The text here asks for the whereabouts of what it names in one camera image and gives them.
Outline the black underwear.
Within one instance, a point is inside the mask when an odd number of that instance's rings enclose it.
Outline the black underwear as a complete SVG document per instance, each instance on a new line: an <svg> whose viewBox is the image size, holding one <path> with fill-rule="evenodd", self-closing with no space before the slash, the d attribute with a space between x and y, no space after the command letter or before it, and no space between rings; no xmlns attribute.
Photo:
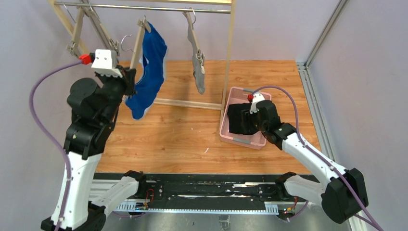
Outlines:
<svg viewBox="0 0 408 231"><path fill-rule="evenodd" d="M259 131L243 131L241 127L241 110L250 109L250 103L234 103L228 106L229 132L241 135L254 135Z"/></svg>

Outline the blue underwear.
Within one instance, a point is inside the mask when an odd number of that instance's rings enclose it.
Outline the blue underwear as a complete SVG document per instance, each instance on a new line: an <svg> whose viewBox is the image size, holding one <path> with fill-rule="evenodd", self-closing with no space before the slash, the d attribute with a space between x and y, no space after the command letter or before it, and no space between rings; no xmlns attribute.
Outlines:
<svg viewBox="0 0 408 231"><path fill-rule="evenodd" d="M161 86L166 79L167 44L152 24L150 32L146 32L142 42L142 75L135 83L135 95L125 100L131 110L133 119L141 120L153 105Z"/></svg>

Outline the wooden hanger with blue underwear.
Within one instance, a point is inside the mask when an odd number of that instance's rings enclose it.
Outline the wooden hanger with blue underwear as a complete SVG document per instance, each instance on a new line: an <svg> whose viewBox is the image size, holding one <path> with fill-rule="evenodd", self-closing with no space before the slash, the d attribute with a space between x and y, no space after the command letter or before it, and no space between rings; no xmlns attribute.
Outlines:
<svg viewBox="0 0 408 231"><path fill-rule="evenodd" d="M137 68L137 64L139 63L139 58L141 55L141 51L142 51L142 43L143 43L143 39L144 39L144 35L146 32L151 33L151 26L146 18L146 16L143 17L142 20L138 20L137 25L139 26L139 30L138 33L136 35L136 40L135 40L135 46L133 49L124 49L123 48L123 42L127 37L131 37L132 34L130 35L125 35L121 42L120 42L120 49L123 52L126 51L132 51L132 58L131 58L131 62L129 65L130 69L136 69Z"/></svg>

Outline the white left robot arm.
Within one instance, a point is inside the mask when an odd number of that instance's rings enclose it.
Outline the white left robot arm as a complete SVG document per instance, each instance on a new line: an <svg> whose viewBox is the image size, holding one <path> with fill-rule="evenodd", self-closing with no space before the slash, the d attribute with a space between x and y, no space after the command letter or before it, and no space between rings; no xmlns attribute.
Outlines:
<svg viewBox="0 0 408 231"><path fill-rule="evenodd" d="M130 170L99 197L89 197L122 99L134 94L136 70L117 65L115 71L116 77L96 73L101 86L92 78L82 78L71 86L67 98L71 125L63 146L66 172L54 213L41 223L44 231L100 231L118 205L131 196L144 197L147 193L146 176Z"/></svg>

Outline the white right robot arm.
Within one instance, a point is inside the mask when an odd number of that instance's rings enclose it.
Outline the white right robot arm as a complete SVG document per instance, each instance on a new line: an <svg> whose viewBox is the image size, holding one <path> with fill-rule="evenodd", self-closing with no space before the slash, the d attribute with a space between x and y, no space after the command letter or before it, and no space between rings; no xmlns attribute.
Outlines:
<svg viewBox="0 0 408 231"><path fill-rule="evenodd" d="M290 123L283 123L270 100L252 101L240 110L240 126L260 132L271 144L293 156L317 179L307 180L293 172L276 182L280 197L301 197L319 205L334 222L341 224L369 204L363 174L332 161L308 143Z"/></svg>

